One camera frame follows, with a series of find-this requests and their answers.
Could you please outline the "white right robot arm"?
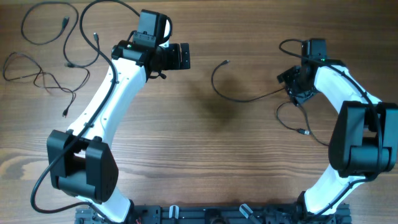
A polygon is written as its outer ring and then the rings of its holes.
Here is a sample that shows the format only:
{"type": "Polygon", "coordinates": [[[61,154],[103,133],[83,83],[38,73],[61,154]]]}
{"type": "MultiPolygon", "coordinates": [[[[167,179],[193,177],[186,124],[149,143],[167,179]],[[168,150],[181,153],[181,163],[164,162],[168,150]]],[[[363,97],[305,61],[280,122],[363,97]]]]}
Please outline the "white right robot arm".
{"type": "Polygon", "coordinates": [[[343,200],[357,187],[389,172],[397,160],[397,105],[366,91],[340,60],[326,54],[324,39],[300,40],[301,64],[277,79],[290,102],[323,94],[338,112],[328,147],[329,165],[295,203],[268,207],[264,218],[286,223],[349,223],[343,200]]]}

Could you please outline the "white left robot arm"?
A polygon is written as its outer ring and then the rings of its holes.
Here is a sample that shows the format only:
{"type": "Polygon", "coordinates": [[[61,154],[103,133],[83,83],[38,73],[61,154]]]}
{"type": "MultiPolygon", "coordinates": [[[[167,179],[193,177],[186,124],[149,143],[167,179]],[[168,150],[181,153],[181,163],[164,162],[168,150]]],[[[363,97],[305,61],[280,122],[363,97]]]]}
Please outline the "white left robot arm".
{"type": "Polygon", "coordinates": [[[148,80],[190,68],[189,45],[169,42],[170,17],[148,10],[138,17],[138,28],[106,58],[109,73],[90,104],[65,132],[52,131],[47,139],[49,164],[43,176],[106,223],[136,221],[133,201],[117,188],[119,170],[111,152],[121,119],[148,80]]]}

